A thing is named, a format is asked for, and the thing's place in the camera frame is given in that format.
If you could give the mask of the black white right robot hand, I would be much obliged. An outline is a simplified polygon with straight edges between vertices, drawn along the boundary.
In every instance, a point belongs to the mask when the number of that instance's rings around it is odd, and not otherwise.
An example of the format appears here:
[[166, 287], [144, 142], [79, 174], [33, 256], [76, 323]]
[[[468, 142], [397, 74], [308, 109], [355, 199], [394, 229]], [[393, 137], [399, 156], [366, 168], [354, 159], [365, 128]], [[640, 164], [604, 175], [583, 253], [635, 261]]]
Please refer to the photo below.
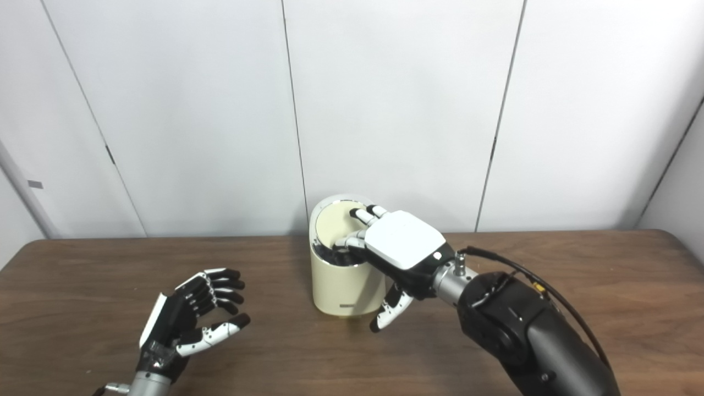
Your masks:
[[379, 333], [414, 300], [437, 296], [433, 279], [455, 252], [440, 231], [407, 211], [369, 205], [352, 208], [349, 215], [366, 228], [339, 238], [333, 250], [347, 251], [393, 282], [370, 323], [370, 330]]

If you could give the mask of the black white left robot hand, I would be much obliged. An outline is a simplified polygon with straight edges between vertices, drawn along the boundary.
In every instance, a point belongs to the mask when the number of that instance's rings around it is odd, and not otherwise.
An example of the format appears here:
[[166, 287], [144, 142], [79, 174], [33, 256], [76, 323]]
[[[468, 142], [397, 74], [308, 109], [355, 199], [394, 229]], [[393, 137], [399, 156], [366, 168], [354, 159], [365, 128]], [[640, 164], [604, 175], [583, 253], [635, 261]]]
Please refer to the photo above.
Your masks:
[[200, 271], [160, 293], [139, 338], [137, 372], [161, 376], [174, 383], [193, 354], [213, 348], [248, 326], [239, 312], [245, 283], [231, 268]]

